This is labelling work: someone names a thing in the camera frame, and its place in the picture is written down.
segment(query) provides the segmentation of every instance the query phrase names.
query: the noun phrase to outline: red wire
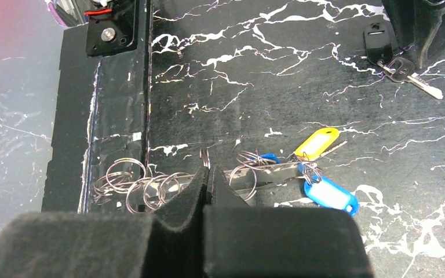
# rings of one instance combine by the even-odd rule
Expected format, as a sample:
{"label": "red wire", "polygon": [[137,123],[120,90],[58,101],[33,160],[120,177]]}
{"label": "red wire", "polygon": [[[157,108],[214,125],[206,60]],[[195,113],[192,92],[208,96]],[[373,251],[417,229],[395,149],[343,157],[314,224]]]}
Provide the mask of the red wire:
{"label": "red wire", "polygon": [[112,9],[104,9],[104,10],[93,10],[90,12],[85,12],[85,16],[97,16],[99,14],[111,13]]}

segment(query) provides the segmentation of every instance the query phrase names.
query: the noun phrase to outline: silver key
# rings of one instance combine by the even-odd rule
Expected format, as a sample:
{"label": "silver key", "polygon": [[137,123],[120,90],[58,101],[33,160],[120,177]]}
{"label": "silver key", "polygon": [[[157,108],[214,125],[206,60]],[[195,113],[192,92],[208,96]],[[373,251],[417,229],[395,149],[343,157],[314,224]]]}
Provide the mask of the silver key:
{"label": "silver key", "polygon": [[[390,64],[394,64],[397,61],[404,61],[406,59],[403,58],[395,58]],[[394,69],[389,68],[388,66],[385,66],[382,62],[378,62],[378,65],[385,71],[386,75],[390,78],[393,74],[396,73],[396,71]],[[426,93],[430,94],[431,96],[433,96],[434,98],[438,99],[438,100],[442,100],[443,99],[443,92],[441,90],[439,90],[438,88],[432,87],[429,84],[427,84],[425,81],[423,81],[418,74],[416,74],[415,72],[410,74],[407,72],[398,72],[398,74],[400,74],[402,76],[401,80],[397,80],[397,79],[392,79],[395,82],[408,82],[410,84],[413,84],[415,87],[425,91]]]}

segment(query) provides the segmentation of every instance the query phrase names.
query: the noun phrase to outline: metal key ring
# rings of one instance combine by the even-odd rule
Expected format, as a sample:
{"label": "metal key ring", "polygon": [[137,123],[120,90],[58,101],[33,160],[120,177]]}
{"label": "metal key ring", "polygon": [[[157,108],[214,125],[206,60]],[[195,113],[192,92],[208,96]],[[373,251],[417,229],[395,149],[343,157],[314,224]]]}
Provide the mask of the metal key ring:
{"label": "metal key ring", "polygon": [[127,190],[127,195],[125,196],[125,207],[127,208],[127,210],[130,212],[130,213],[132,213],[132,214],[138,214],[139,212],[137,211],[137,210],[134,210],[133,208],[132,208],[132,206],[130,205],[130,202],[129,202],[129,196],[130,196],[130,194],[134,191],[134,188],[139,188],[140,187],[140,185],[142,184],[142,182],[143,182],[143,179],[140,179],[140,180],[137,180],[137,181],[135,181],[134,183],[132,183],[132,186],[131,187],[129,187],[129,189]]}
{"label": "metal key ring", "polygon": [[303,165],[303,173],[302,176],[296,178],[303,178],[310,186],[322,181],[321,169],[318,168],[316,163],[309,161],[301,163]]}
{"label": "metal key ring", "polygon": [[[124,171],[120,171],[120,172],[114,172],[114,173],[109,173],[108,175],[110,178],[113,178],[111,180],[111,182],[117,182],[116,184],[119,183],[123,183],[126,180],[130,180],[132,178],[132,175],[129,172],[124,172]],[[102,176],[101,178],[99,178],[97,181],[94,182],[93,184],[93,190],[95,192],[95,196],[93,197],[93,200],[96,204],[98,205],[102,205],[105,204],[109,201],[111,201],[110,198],[108,198],[108,196],[112,196],[112,192],[116,192],[116,193],[125,193],[125,191],[122,190],[116,190],[115,188],[109,186],[108,183],[104,183],[106,181],[107,176]]]}
{"label": "metal key ring", "polygon": [[144,200],[144,204],[149,207],[151,210],[157,210],[161,204],[161,202],[158,202],[158,204],[156,204],[156,206],[152,206],[149,201],[147,200],[147,194],[146,194],[146,190],[147,188],[151,185],[151,183],[153,183],[156,180],[162,179],[162,178],[167,178],[168,175],[159,175],[157,177],[151,178],[151,180],[148,181],[148,183],[144,186],[144,191],[143,191],[143,200]]}
{"label": "metal key ring", "polygon": [[170,181],[170,180],[175,180],[175,182],[177,183],[177,185],[178,185],[178,193],[180,193],[180,191],[181,191],[181,186],[180,186],[180,183],[178,182],[178,179],[177,179],[177,176],[178,175],[190,175],[190,174],[188,174],[188,173],[183,173],[183,172],[178,172],[178,173],[174,173],[174,174],[171,174],[171,175],[169,175],[167,178],[165,178],[165,180],[163,181],[163,182],[161,182],[161,184],[159,185],[159,188],[158,188],[158,198],[159,198],[159,201],[162,203],[162,204],[166,204],[166,201],[165,201],[165,190],[164,190],[164,185],[166,184],[166,182],[167,181]]}
{"label": "metal key ring", "polygon": [[[233,169],[233,171],[231,172],[231,174],[229,174],[229,187],[231,187],[231,181],[233,180],[233,176],[236,174],[236,172],[238,170],[244,169],[246,168],[245,165],[240,165],[236,168]],[[253,196],[255,196],[255,194],[257,193],[256,189],[257,189],[257,173],[255,172],[255,170],[251,169],[250,170],[253,172],[253,177],[255,179],[255,182],[253,183],[253,188],[251,189],[250,193],[248,193],[248,195],[246,195],[246,197],[243,198],[243,200],[248,201],[250,200]]]}
{"label": "metal key ring", "polygon": [[142,171],[143,171],[143,176],[142,176],[142,178],[145,178],[145,177],[146,177],[146,174],[147,174],[147,172],[146,172],[146,168],[144,167],[144,165],[143,165],[139,160],[137,160],[137,159],[135,159],[135,158],[121,158],[121,159],[117,159],[116,161],[114,161],[114,163],[113,163],[112,165],[110,165],[110,167],[109,167],[108,170],[107,170],[107,173],[105,174],[105,176],[106,176],[105,179],[107,180],[107,183],[110,184],[110,186],[113,186],[112,183],[111,183],[111,181],[110,181],[110,179],[108,178],[109,175],[110,175],[110,171],[111,171],[111,170],[113,169],[113,167],[115,167],[116,165],[118,165],[118,164],[120,164],[120,163],[127,163],[127,162],[130,162],[130,163],[132,163],[132,164],[136,164],[136,165],[138,165],[138,166],[142,169]]}
{"label": "metal key ring", "polygon": [[254,153],[251,153],[251,152],[239,151],[236,154],[238,156],[240,156],[241,158],[246,159],[245,161],[241,161],[238,157],[236,157],[236,160],[239,163],[241,163],[242,165],[245,165],[246,167],[248,167],[250,169],[253,169],[253,170],[261,171],[263,169],[259,169],[259,168],[256,168],[256,167],[258,167],[258,166],[266,166],[266,165],[270,165],[270,164],[275,164],[274,160],[262,158],[260,155],[254,154]]}
{"label": "metal key ring", "polygon": [[209,149],[208,148],[200,149],[199,158],[202,159],[203,165],[210,169],[210,158],[209,158]]}

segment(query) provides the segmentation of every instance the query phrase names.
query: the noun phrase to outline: screw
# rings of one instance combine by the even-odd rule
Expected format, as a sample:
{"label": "screw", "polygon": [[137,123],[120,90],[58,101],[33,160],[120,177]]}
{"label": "screw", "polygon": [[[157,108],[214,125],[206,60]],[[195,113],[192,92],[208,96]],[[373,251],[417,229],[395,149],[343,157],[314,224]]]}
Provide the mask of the screw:
{"label": "screw", "polygon": [[111,42],[115,38],[116,32],[113,28],[106,28],[101,32],[101,40],[104,42]]}

